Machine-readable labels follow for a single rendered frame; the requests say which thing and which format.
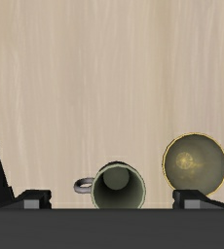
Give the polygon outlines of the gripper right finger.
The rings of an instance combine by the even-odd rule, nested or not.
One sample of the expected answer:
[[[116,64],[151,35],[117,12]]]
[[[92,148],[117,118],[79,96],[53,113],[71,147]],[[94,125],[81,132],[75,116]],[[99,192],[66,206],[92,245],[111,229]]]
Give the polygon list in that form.
[[[174,190],[173,209],[224,209],[224,203],[213,200],[198,190]]]

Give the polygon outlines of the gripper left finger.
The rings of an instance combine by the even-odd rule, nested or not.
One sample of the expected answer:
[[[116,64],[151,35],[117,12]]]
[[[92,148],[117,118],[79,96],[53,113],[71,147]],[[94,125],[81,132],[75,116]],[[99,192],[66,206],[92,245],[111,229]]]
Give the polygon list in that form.
[[[26,190],[8,207],[14,209],[51,209],[51,198],[52,192],[50,190]]]

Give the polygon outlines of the olive bowl with yellow rim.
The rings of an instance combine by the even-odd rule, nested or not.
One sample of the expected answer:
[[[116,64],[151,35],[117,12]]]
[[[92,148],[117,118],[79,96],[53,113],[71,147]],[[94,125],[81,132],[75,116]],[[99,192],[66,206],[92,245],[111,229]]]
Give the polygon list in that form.
[[[224,183],[224,150],[206,134],[185,133],[167,145],[162,169],[172,189],[198,190],[208,196]]]

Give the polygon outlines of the grey-green mug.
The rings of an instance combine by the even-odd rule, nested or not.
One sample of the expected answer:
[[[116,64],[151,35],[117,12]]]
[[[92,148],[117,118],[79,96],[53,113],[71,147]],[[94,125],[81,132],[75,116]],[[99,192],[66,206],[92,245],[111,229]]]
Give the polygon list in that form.
[[[141,208],[146,197],[142,176],[122,161],[108,162],[94,177],[77,180],[73,189],[77,194],[90,194],[99,209]]]

